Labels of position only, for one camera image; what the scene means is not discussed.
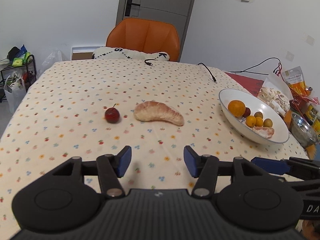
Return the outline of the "person's right hand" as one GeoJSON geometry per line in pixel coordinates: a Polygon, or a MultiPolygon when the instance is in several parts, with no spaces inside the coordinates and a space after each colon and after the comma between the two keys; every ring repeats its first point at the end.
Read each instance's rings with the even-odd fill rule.
{"type": "Polygon", "coordinates": [[[304,220],[302,222],[302,234],[307,240],[319,240],[320,235],[315,231],[313,221],[304,220]]]}

